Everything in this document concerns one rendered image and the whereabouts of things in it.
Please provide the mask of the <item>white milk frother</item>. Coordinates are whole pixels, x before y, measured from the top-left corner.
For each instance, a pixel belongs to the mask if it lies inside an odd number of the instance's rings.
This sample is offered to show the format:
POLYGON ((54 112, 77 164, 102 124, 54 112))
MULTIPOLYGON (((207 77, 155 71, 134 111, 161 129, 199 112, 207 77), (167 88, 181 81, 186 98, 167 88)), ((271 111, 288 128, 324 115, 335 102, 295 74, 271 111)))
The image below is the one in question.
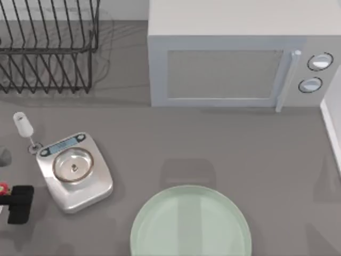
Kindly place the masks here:
POLYGON ((42 148, 42 144, 33 140, 34 128, 31 125, 28 117, 24 112, 16 112, 13 115, 14 124, 18 130, 18 134, 25 139, 29 140, 28 152, 36 155, 42 148))

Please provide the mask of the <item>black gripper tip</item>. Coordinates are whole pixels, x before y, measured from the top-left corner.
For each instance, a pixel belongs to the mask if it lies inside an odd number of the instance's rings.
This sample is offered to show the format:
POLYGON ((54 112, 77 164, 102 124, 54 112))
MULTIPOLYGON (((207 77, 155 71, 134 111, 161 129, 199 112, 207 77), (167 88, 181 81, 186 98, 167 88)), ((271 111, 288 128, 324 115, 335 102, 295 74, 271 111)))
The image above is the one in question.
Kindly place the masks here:
POLYGON ((9 225, 23 225, 28 222, 34 192, 35 189, 31 185, 17 185, 10 188, 8 195, 0 196, 0 206, 8 207, 9 225))

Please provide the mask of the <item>microwave oven door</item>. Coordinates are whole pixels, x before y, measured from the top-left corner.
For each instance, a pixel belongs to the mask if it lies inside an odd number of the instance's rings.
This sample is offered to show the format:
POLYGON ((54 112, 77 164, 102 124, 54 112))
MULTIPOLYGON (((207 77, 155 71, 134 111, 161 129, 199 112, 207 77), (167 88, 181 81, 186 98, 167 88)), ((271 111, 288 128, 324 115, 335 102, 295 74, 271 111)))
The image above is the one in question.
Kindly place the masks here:
POLYGON ((295 36, 149 36, 154 107, 274 107, 295 36))

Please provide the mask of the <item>small microwave knob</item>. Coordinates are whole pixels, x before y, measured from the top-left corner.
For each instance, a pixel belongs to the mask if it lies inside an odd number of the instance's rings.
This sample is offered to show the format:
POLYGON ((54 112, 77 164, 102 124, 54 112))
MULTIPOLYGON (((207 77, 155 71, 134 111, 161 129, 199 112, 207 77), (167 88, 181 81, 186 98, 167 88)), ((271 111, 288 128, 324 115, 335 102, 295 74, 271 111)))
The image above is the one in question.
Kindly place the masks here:
POLYGON ((318 91, 323 85, 323 81, 318 77, 309 78, 306 80, 302 80, 298 89, 302 93, 313 93, 318 91))

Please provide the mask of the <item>large microwave knob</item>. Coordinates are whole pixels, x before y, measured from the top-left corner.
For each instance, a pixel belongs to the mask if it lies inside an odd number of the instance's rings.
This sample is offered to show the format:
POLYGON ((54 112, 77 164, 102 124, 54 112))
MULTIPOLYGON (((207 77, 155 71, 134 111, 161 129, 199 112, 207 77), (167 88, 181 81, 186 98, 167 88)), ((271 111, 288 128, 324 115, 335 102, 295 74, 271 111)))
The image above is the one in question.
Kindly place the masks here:
POLYGON ((322 71, 330 67, 333 61, 334 57, 325 52, 311 56, 307 62, 307 67, 312 71, 322 71))

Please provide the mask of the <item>pale microwave oven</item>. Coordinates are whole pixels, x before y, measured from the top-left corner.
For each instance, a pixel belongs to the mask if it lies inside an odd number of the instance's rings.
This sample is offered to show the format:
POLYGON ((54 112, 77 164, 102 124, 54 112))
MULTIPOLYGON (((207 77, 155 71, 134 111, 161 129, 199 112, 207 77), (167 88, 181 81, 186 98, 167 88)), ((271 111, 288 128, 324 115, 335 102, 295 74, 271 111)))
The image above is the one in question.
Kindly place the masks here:
POLYGON ((148 38, 199 35, 305 39, 283 108, 318 107, 341 67, 341 0, 150 0, 148 38), (331 66, 309 70, 309 58, 325 52, 334 57, 331 66), (322 87, 300 92, 299 83, 313 77, 322 87))

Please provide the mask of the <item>silver kitchen scale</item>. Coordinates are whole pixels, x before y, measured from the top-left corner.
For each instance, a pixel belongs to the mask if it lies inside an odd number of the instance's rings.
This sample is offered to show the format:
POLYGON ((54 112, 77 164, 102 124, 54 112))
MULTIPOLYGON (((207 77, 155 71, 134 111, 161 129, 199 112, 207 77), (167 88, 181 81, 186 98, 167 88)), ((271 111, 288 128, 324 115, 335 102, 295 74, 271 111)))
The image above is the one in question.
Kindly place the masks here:
POLYGON ((86 132, 42 147, 36 161, 52 198, 65 213, 85 209, 113 191, 108 165, 86 132))

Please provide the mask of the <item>pale green plate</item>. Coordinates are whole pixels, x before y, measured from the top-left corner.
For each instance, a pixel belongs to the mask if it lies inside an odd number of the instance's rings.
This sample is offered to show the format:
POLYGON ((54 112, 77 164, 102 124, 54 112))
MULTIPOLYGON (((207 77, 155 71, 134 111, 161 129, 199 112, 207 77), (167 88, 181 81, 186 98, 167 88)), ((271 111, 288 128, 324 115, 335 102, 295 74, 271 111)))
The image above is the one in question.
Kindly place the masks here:
POLYGON ((137 213, 131 256, 252 256, 242 211, 214 189, 181 185, 162 190, 137 213))

